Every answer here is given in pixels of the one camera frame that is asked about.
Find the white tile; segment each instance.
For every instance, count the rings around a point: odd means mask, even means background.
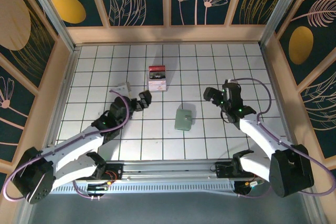
[[[232,69],[230,57],[221,56],[214,57],[215,59],[215,68],[216,69]]]
[[[92,72],[75,73],[72,82],[73,87],[88,87],[90,86]]]
[[[146,45],[131,45],[130,57],[146,57]]]
[[[121,139],[141,139],[142,121],[130,120],[122,129]]]
[[[91,72],[95,59],[79,59],[77,63],[76,72]]]
[[[164,119],[175,119],[176,111],[181,108],[182,108],[181,102],[164,102],[163,103],[163,118]]]
[[[167,85],[181,85],[180,71],[166,71]]]
[[[127,71],[128,58],[113,58],[111,71]]]
[[[204,125],[202,119],[193,119],[189,131],[184,131],[185,138],[204,137]]]
[[[266,69],[265,62],[262,56],[247,57],[250,69]]]
[[[267,100],[259,101],[259,104],[261,111],[266,111],[269,106],[269,101]],[[266,114],[263,114],[263,117],[264,118],[280,117],[279,109],[275,100],[272,100],[270,110]]]
[[[127,72],[110,72],[109,86],[118,86],[126,82]]]
[[[162,139],[143,139],[141,160],[162,160]]]
[[[84,46],[80,51],[79,58],[95,58],[97,46]]]
[[[214,56],[229,56],[229,49],[227,44],[212,44],[212,51]]]
[[[145,71],[146,58],[130,58],[128,71]]]
[[[232,70],[216,70],[218,85],[222,86],[225,80],[234,79]]]
[[[182,100],[183,101],[201,101],[201,94],[199,85],[183,85],[182,86]]]
[[[144,120],[142,126],[142,138],[162,139],[162,120]]]
[[[195,70],[181,71],[181,84],[182,85],[199,84],[198,72]]]
[[[130,46],[114,46],[113,57],[124,58],[130,54]]]
[[[162,119],[162,102],[152,102],[147,109],[143,111],[144,119]]]
[[[245,56],[245,49],[242,44],[229,44],[230,56]]]
[[[246,137],[231,137],[227,138],[226,141],[229,149],[229,158],[232,158],[238,152],[248,150]]]
[[[83,120],[85,103],[68,103],[64,120]]]
[[[249,69],[246,56],[230,57],[233,69]]]
[[[281,118],[264,118],[264,123],[279,136],[286,136]]]
[[[80,132],[82,121],[64,121],[59,134],[60,140],[67,140]]]
[[[121,140],[119,160],[140,160],[141,140]]]
[[[180,56],[180,51],[178,45],[163,45],[163,56],[164,57],[178,57]]]
[[[249,69],[246,70],[233,70],[235,79],[239,78],[252,78],[251,71]],[[242,80],[238,81],[239,84],[253,84],[252,80]]]
[[[163,120],[163,138],[183,138],[183,131],[175,129],[175,120]]]
[[[169,86],[168,90],[163,92],[163,101],[165,102],[181,101],[181,87]]]
[[[245,133],[237,129],[237,127],[232,123],[224,123],[226,137],[244,137]]]
[[[195,45],[180,45],[180,56],[196,56]]]
[[[197,66],[199,70],[212,70],[215,69],[213,57],[198,57]]]
[[[206,151],[208,158],[229,158],[226,146],[226,139],[222,138],[207,138]]]
[[[105,102],[107,87],[90,87],[88,102]]]
[[[213,56],[211,44],[200,44],[196,45],[196,55],[197,56]]]
[[[256,84],[256,91],[257,91],[257,97],[259,100],[268,100],[269,96],[268,93],[266,91],[266,89],[264,88],[264,86],[260,85],[260,84]],[[271,98],[274,100],[274,93],[273,93],[273,89],[271,87],[270,84],[266,84],[266,87],[268,88],[270,94],[271,94]]]
[[[180,58],[181,70],[197,70],[196,57]]]
[[[109,58],[96,59],[93,70],[94,71],[110,71],[111,61],[112,59],[109,59]]]
[[[259,56],[261,55],[259,44],[244,44],[247,56]]]
[[[88,93],[89,87],[71,88],[68,102],[86,102]]]
[[[146,57],[162,57],[162,45],[147,45]]]
[[[200,84],[217,84],[217,77],[215,70],[200,70],[198,71],[198,76],[200,78]]]
[[[205,137],[225,137],[222,119],[204,119]]]
[[[103,115],[105,103],[87,103],[85,108],[84,120],[95,120]]]
[[[212,104],[211,102],[202,101],[203,118],[221,118],[220,107]]]
[[[193,119],[203,118],[201,102],[185,102],[185,101],[183,101],[183,109],[184,110],[190,110],[191,113],[192,113],[192,118]]]
[[[93,72],[90,86],[107,86],[110,72]]]
[[[114,46],[98,46],[96,58],[112,58]]]
[[[252,77],[264,84],[270,83],[266,70],[251,70]]]
[[[186,159],[205,159],[205,140],[204,138],[185,139],[185,158]]]
[[[155,58],[154,57],[153,58],[146,58],[146,71],[149,71],[149,66],[165,65],[165,64],[162,64],[162,59],[163,59],[162,56],[155,57]]]
[[[98,149],[98,154],[107,161],[119,160],[120,140],[111,140]]]
[[[163,140],[163,159],[184,159],[183,139],[164,139]]]
[[[240,86],[242,91],[240,92],[243,100],[256,100],[257,94],[253,84],[244,84]]]
[[[132,86],[143,86],[145,84],[145,71],[128,72],[127,81]]]

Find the yellow circle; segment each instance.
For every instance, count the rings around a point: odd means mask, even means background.
[[[62,20],[78,24],[85,20],[86,12],[78,0],[51,0]]]
[[[0,45],[9,50],[24,48],[31,26],[29,9],[23,0],[0,0]]]
[[[300,65],[308,59],[313,48],[314,36],[308,27],[300,26],[290,36],[289,40],[289,58]]]

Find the green sponge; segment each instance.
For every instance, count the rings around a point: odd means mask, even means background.
[[[193,122],[191,110],[178,109],[175,118],[175,129],[189,131]]]

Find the red and white box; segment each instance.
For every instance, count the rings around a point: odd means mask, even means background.
[[[149,66],[148,90],[149,91],[167,90],[165,66]]]

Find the white grid floor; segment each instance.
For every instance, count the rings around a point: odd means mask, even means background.
[[[108,110],[115,96],[111,87],[128,81],[132,96],[145,86],[146,69],[165,65],[167,91],[152,93],[152,104],[133,119],[113,141],[99,148],[106,160],[230,158],[251,149],[262,150],[232,124],[223,123],[220,109],[203,100],[206,87],[221,88],[225,79],[254,77],[271,90],[258,44],[127,45],[82,47],[71,84],[57,143],[84,130]],[[268,106],[263,87],[243,81],[241,96],[257,112]],[[190,131],[174,129],[176,110],[192,110]],[[285,136],[275,100],[263,117]]]

